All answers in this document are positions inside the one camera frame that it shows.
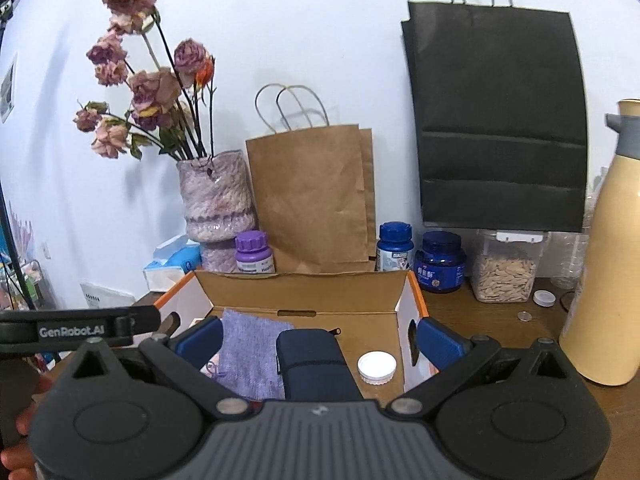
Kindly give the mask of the person's left hand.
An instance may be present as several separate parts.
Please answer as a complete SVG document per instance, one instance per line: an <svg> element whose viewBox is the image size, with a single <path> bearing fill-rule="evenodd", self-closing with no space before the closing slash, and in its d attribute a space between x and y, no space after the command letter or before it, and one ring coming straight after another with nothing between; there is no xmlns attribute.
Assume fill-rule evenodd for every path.
<svg viewBox="0 0 640 480"><path fill-rule="evenodd" d="M35 412L53 383L54 379L49 373L40 374L32 387L29 404L20 412L11 411L11 404L6 402L6 397L10 395L10 387L1 385L1 425L6 426L8 422L12 422L14 431L18 435L14 445L6 445L3 439L1 441L2 479L37 478L36 461L28 443L28 436Z"/></svg>

